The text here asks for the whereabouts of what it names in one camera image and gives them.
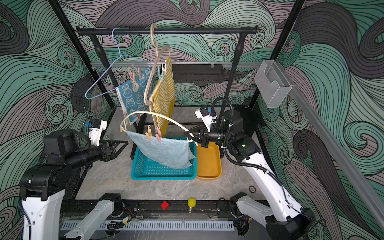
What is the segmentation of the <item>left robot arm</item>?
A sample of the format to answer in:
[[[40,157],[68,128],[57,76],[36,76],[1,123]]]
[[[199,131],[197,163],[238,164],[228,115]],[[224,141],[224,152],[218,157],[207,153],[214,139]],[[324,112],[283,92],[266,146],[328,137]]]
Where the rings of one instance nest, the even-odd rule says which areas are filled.
[[[58,240],[61,206],[66,187],[76,184],[75,172],[114,160],[128,146],[128,141],[102,141],[96,146],[74,129],[52,132],[43,143],[45,163],[29,168],[21,178],[24,240]]]

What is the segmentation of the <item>light blue terry towel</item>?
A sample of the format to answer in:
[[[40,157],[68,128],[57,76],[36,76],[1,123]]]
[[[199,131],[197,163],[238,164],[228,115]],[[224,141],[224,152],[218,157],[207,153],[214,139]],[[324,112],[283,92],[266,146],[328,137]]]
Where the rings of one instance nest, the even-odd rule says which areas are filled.
[[[147,158],[168,168],[186,169],[192,165],[191,160],[195,158],[186,140],[163,138],[158,142],[155,137],[148,140],[143,134],[126,134]]]

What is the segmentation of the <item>cream plastic hanger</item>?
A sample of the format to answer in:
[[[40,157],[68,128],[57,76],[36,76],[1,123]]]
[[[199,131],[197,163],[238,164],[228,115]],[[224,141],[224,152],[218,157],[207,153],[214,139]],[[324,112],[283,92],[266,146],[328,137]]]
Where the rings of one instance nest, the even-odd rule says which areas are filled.
[[[136,112],[133,112],[131,114],[129,114],[127,117],[125,117],[123,119],[123,121],[121,122],[120,124],[120,127],[119,127],[119,131],[120,132],[126,132],[127,131],[127,124],[126,124],[126,120],[132,116],[132,115],[139,115],[139,114],[149,114],[149,115],[152,115],[152,116],[157,116],[157,117],[160,117],[162,119],[165,119],[165,120],[168,120],[169,122],[172,122],[173,124],[175,124],[176,126],[178,126],[179,128],[183,129],[186,132],[188,132],[189,130],[183,126],[182,124],[178,123],[177,121],[167,117],[167,116],[164,116],[164,115],[161,115],[161,114],[158,114],[158,113],[154,113],[154,112],[148,112],[148,111],[136,111]]]

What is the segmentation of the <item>orange clothespin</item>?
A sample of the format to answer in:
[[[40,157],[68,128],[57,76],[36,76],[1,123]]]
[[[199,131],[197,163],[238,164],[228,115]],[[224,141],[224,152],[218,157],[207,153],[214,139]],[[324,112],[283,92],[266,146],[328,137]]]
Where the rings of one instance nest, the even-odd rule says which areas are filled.
[[[148,130],[147,130],[147,132],[145,133],[145,135],[146,135],[146,137],[147,137],[147,139],[148,139],[149,141],[152,140],[152,130],[151,130],[151,128],[148,128]]]

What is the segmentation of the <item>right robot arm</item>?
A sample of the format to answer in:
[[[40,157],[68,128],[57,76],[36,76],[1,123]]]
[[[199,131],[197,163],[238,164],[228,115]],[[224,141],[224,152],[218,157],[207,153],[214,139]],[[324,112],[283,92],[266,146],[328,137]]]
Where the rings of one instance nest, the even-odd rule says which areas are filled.
[[[196,110],[195,115],[203,125],[190,129],[185,136],[205,148],[209,143],[220,145],[227,160],[243,167],[266,198],[266,204],[244,192],[230,198],[231,214],[240,224],[238,231],[243,233],[243,226],[255,220],[266,228],[273,240],[299,240],[306,236],[315,226],[313,211],[303,208],[273,173],[259,146],[246,133],[241,114],[227,110],[221,123],[217,121],[216,112],[207,107]]]

